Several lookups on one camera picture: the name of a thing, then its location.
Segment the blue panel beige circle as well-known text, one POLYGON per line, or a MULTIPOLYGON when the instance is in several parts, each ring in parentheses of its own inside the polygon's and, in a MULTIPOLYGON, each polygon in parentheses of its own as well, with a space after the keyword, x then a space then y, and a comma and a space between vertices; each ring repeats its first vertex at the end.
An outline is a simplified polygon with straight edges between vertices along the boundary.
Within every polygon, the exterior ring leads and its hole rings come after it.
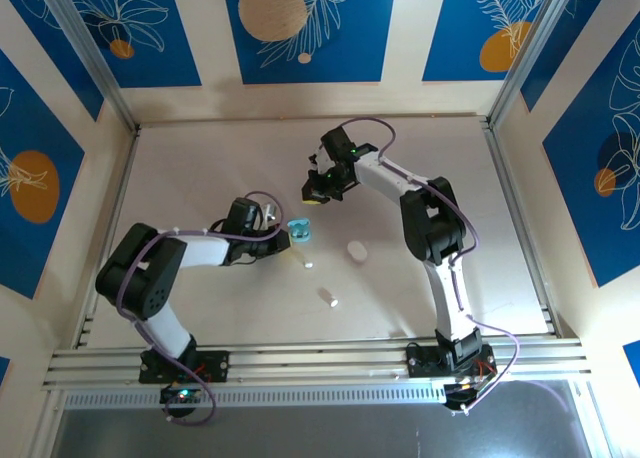
POLYGON ((246 85, 382 78, 394 0, 225 0, 246 85))

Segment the grey glossy panel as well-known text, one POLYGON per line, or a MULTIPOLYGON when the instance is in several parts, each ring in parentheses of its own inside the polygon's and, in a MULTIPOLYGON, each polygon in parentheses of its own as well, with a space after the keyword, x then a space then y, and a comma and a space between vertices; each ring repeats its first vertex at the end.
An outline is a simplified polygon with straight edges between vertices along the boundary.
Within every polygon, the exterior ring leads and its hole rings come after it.
POLYGON ((159 410, 67 409, 52 458, 614 458, 567 381, 498 385, 467 415, 437 404, 222 407, 201 427, 159 410))

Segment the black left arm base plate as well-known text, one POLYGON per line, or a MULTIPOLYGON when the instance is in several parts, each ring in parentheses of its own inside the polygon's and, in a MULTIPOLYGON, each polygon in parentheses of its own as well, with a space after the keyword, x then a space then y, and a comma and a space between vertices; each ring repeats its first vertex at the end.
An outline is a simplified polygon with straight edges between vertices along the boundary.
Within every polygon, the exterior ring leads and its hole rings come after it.
MULTIPOLYGON (((142 384, 194 383, 187 372, 170 363, 154 350, 141 355, 138 381, 142 384)), ((187 350, 177 359, 206 383, 224 383, 229 371, 228 351, 187 350)))

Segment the blue panel white flower drawing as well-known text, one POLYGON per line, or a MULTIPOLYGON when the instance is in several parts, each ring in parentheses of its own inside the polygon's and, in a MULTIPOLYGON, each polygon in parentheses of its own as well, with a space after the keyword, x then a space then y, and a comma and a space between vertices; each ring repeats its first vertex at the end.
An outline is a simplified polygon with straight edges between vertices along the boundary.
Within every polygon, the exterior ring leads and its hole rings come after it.
POLYGON ((175 0, 72 0, 122 88, 197 87, 175 0))

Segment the blue panel orange circle fern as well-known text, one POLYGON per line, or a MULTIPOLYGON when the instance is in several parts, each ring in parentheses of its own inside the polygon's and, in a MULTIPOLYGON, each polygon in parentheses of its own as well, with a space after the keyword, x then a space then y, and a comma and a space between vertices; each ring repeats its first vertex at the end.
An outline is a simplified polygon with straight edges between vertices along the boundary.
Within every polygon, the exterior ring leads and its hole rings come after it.
POLYGON ((425 82, 506 77, 545 0, 443 0, 425 82))

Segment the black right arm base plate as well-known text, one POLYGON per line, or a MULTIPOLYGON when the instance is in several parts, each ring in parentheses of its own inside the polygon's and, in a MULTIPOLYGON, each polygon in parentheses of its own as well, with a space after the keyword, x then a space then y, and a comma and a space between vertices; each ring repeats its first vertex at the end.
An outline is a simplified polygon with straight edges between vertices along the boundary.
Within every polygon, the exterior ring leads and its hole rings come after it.
POLYGON ((441 346, 422 346, 410 342, 405 347, 406 364, 411 378, 461 378, 480 375, 480 363, 488 364, 493 349, 484 344, 471 358, 455 364, 453 354, 441 346))

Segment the aluminium frame post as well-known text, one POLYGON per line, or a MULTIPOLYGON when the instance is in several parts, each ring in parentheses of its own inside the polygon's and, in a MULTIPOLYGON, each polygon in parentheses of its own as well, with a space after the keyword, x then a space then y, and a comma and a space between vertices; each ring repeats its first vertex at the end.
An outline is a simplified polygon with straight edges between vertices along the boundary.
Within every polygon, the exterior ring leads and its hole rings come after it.
POLYGON ((138 125, 99 47, 72 0, 44 0, 67 41, 116 117, 132 133, 138 125))
POLYGON ((521 50, 514 59, 513 66, 506 75, 500 91, 486 114, 487 128, 495 131, 508 112, 512 102, 520 92, 524 80, 529 75, 544 48, 557 21, 569 0, 545 0, 533 21, 521 50))

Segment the light blue earbud charging case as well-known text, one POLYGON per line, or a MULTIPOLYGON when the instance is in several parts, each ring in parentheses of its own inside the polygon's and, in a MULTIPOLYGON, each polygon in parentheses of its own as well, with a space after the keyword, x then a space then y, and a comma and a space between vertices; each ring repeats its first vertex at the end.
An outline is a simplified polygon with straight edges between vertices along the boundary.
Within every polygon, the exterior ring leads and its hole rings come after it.
POLYGON ((308 218, 296 218, 287 222, 289 237, 294 243, 304 243, 311 239, 311 222, 308 218))

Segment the aluminium table side rail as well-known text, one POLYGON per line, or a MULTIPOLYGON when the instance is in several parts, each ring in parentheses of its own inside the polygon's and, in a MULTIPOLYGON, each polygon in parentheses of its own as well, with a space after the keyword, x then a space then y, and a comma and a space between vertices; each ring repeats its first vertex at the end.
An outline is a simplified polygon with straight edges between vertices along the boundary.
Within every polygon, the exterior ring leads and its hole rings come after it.
POLYGON ((113 159, 105 175, 91 188, 97 199, 97 217, 92 223, 91 241, 84 255, 80 281, 76 287, 73 326, 69 328, 65 344, 70 349, 81 347, 85 323, 90 321, 97 306, 95 280, 100 268, 109 257, 120 218, 122 203, 131 173, 133 159, 140 135, 140 125, 135 123, 118 142, 113 159))
POLYGON ((575 338, 576 335, 574 331, 567 325, 557 310, 551 284, 547 279, 533 237, 530 233, 524 214, 524 207, 521 203, 507 156, 501 146, 499 135, 494 130, 488 117, 481 118, 481 125, 533 288, 541 309, 549 314, 550 333, 556 338, 575 338))

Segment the aluminium mounting rail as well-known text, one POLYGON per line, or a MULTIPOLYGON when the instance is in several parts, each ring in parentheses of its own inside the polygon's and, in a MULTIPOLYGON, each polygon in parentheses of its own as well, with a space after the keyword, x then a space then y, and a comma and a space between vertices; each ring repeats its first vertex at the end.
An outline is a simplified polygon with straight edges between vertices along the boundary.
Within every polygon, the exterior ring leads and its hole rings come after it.
MULTIPOLYGON (((211 346, 228 352, 219 368, 229 386, 388 384, 409 380, 401 339, 211 346)), ((97 389, 138 384, 144 366, 139 348, 57 350, 45 372, 46 390, 97 389)), ((528 335, 507 376, 582 378, 592 372, 577 338, 528 335)))

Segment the blue panel large orange oval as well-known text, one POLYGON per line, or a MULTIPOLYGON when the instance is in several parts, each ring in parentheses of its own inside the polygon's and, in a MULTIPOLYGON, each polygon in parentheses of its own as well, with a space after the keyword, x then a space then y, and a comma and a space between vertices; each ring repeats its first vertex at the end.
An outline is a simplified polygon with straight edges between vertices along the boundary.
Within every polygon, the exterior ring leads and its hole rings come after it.
POLYGON ((0 50, 0 285, 35 297, 83 159, 0 50))

